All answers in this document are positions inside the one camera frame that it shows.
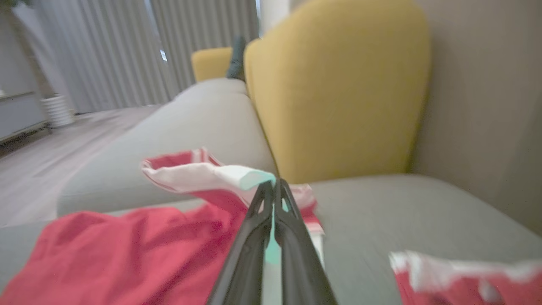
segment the plant pot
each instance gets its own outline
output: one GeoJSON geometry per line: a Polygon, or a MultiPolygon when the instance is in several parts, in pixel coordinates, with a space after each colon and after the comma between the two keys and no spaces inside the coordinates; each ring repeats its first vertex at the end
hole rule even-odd
{"type": "Polygon", "coordinates": [[[41,102],[45,107],[51,127],[58,128],[75,122],[75,118],[66,105],[64,96],[57,95],[52,98],[42,99],[41,102]]]}

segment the floor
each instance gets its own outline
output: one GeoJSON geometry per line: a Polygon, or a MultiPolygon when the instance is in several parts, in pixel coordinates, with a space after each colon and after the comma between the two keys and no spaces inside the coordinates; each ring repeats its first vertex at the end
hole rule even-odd
{"type": "Polygon", "coordinates": [[[0,146],[0,227],[56,218],[62,187],[102,148],[157,106],[77,116],[73,125],[0,146]]]}

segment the yellow backrest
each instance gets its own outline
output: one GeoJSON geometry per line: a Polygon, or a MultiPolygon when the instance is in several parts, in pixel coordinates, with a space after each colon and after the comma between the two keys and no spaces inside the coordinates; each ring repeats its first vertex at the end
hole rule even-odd
{"type": "Polygon", "coordinates": [[[311,0],[246,50],[245,75],[290,183],[405,172],[430,70],[411,0],[311,0]]]}

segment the red and white garment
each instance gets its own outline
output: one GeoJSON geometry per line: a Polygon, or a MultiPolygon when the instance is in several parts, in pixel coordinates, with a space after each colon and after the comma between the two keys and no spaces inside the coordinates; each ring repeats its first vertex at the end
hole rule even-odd
{"type": "MultiPolygon", "coordinates": [[[[150,158],[142,170],[156,185],[206,203],[186,213],[141,208],[59,218],[43,229],[0,304],[205,304],[258,182],[274,177],[223,166],[205,149],[150,158]]],[[[291,189],[310,230],[321,231],[310,187],[291,189]]]]}
{"type": "Polygon", "coordinates": [[[507,265],[407,251],[391,253],[390,263],[404,305],[542,304],[542,260],[507,265]]]}

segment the yellow sofa armrest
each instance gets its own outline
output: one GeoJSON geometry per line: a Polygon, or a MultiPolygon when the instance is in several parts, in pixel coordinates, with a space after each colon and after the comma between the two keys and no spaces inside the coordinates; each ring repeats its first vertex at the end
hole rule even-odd
{"type": "Polygon", "coordinates": [[[199,50],[192,54],[192,69],[197,82],[226,77],[232,48],[199,50]]]}

